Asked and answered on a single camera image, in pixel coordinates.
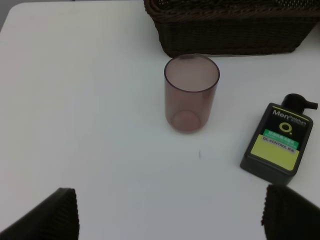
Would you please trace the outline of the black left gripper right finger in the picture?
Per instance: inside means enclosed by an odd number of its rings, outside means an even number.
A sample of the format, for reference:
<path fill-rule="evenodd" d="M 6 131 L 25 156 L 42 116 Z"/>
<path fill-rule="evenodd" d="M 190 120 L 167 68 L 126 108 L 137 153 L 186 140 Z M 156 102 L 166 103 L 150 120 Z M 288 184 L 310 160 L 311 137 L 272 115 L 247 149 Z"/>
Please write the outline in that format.
<path fill-rule="evenodd" d="M 320 208 L 285 185 L 268 185 L 261 219 L 267 240 L 318 240 Z"/>

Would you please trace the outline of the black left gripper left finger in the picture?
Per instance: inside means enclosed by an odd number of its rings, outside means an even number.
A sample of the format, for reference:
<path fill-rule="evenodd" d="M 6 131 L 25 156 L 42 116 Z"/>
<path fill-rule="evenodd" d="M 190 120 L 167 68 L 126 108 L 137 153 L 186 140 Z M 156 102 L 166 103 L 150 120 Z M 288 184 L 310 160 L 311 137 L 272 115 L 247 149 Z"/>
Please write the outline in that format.
<path fill-rule="evenodd" d="M 0 232 L 2 240 L 77 240 L 80 220 L 76 190 L 58 188 Z"/>

